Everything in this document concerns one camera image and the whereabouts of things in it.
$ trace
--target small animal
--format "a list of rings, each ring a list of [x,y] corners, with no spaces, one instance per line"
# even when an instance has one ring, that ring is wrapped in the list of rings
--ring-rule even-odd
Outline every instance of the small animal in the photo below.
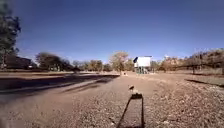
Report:
[[[133,94],[138,94],[138,90],[135,89],[135,86],[133,85],[128,85],[129,89]]]
[[[129,86],[129,90],[133,91],[135,86],[132,86],[132,85],[128,85]]]

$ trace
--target bare tree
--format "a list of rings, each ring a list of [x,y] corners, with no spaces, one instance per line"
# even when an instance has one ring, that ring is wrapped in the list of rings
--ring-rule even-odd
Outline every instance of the bare tree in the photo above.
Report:
[[[132,59],[128,59],[125,62],[125,70],[126,71],[133,71],[134,70],[134,63]]]
[[[72,62],[72,64],[73,64],[73,66],[74,67],[79,67],[80,66],[80,64],[81,64],[81,62],[80,61],[78,61],[78,60],[74,60],[73,62]]]
[[[124,64],[127,60],[128,54],[126,52],[117,52],[110,57],[110,63],[114,70],[121,71],[124,70]]]

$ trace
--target bird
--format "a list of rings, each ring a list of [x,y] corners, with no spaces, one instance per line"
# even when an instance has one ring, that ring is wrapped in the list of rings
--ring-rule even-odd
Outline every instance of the bird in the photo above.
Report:
[[[130,90],[132,92],[132,94],[141,94],[137,89],[135,89],[135,86],[128,85],[128,87],[129,87],[128,90]]]
[[[129,86],[129,90],[130,90],[130,91],[133,91],[134,88],[135,88],[135,86],[133,86],[133,85],[128,85],[128,86]]]

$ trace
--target tree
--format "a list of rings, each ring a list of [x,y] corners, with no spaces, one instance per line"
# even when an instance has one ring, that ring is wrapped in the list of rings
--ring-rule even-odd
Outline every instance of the tree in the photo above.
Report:
[[[70,64],[69,60],[66,59],[61,59],[60,60],[60,69],[65,70],[65,71],[70,71],[72,70],[72,65]]]
[[[161,63],[160,69],[164,70],[164,72],[166,72],[167,70],[169,70],[171,67],[169,61],[167,61],[167,59],[163,60],[163,62]]]
[[[124,71],[124,63],[126,62],[128,54],[126,52],[117,52],[110,57],[110,63],[114,70]]]
[[[19,18],[12,16],[6,0],[0,2],[0,62],[1,68],[5,67],[7,55],[16,55],[16,37],[21,31]]]
[[[103,63],[101,60],[91,60],[88,66],[90,71],[101,71],[103,68]]]
[[[159,68],[159,63],[156,61],[151,61],[151,69],[153,72]]]
[[[74,61],[72,62],[72,64],[73,64],[74,67],[79,67],[79,66],[81,65],[81,62],[78,61],[78,60],[74,60]]]
[[[134,70],[134,63],[132,59],[128,59],[125,62],[125,70],[126,71],[133,71]]]
[[[79,69],[82,71],[89,71],[89,63],[88,61],[80,62]]]
[[[106,71],[106,72],[112,71],[112,67],[110,66],[110,64],[104,64],[103,71]]]
[[[57,55],[41,52],[36,56],[40,68],[47,70],[60,70],[61,59]]]

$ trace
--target gravel path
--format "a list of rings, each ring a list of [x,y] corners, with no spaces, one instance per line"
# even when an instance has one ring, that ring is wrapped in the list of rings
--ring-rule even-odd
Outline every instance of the gravel path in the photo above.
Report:
[[[103,77],[28,94],[1,94],[0,127],[223,127],[223,89],[185,78]],[[128,85],[142,97],[131,98]]]

